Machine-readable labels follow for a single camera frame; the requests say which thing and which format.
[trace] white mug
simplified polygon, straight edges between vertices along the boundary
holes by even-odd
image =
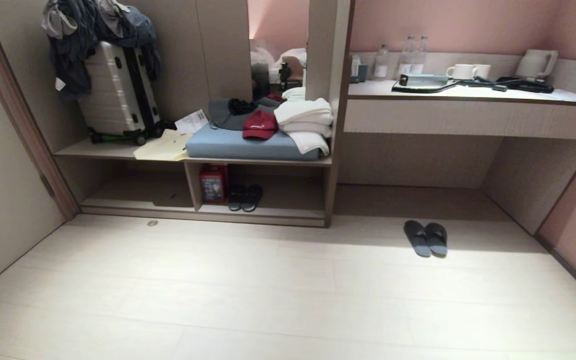
[[[477,68],[477,72],[475,73],[476,76],[488,79],[491,68],[489,64],[475,64],[475,67]]]
[[[446,75],[448,75],[448,77],[457,80],[472,80],[476,73],[477,66],[473,64],[456,64],[446,71]]]

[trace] floor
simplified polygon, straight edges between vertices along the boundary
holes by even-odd
[[[356,205],[329,229],[79,215],[0,275],[0,360],[576,360],[576,281],[500,210],[432,218],[450,250],[425,259]]]

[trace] door frame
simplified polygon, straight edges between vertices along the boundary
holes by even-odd
[[[57,203],[64,219],[73,219],[75,215],[81,212],[80,207],[57,166],[41,130],[39,130],[1,43],[0,101],[23,147],[30,156],[30,160],[39,173],[39,178],[46,186],[46,190]]]

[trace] electric kettle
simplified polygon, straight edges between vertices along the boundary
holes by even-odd
[[[559,55],[555,50],[527,50],[514,74],[531,82],[544,79],[553,72]]]

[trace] mirror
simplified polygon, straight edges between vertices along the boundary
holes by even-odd
[[[247,0],[253,99],[304,86],[310,0]]]

